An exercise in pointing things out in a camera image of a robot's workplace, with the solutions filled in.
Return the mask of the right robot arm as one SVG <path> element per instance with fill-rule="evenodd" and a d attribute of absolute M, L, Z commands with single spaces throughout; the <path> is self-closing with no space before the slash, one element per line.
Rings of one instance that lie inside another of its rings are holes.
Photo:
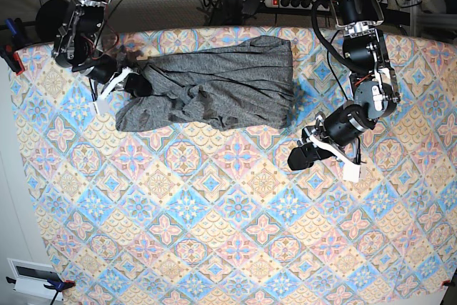
<path fill-rule="evenodd" d="M 57 29 L 52 56 L 56 63 L 89 79 L 92 109 L 107 111 L 107 96 L 124 91 L 134 98 L 150 96 L 151 83 L 128 61 L 109 55 L 120 42 L 118 34 L 112 47 L 99 45 L 102 31 L 109 27 L 106 17 L 111 0 L 70 0 L 62 24 Z"/>

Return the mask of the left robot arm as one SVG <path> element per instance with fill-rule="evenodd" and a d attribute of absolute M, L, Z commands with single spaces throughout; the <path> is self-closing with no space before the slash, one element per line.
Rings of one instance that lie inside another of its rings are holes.
<path fill-rule="evenodd" d="M 342 50 L 328 41 L 317 22 L 317 10 L 328 7 L 343 33 Z M 361 152 L 347 157 L 349 144 L 361 144 L 361 135 L 373 130 L 378 120 L 392 114 L 401 101 L 396 74 L 390 65 L 383 32 L 384 21 L 377 0 L 316 0 L 311 7 L 311 24 L 327 53 L 349 71 L 352 97 L 332 114 L 319 112 L 315 122 L 301 131 L 298 146 L 288 157 L 293 171 L 311 168 L 316 161 L 331 157 L 343 163 L 343 179 L 358 182 L 362 177 Z"/>

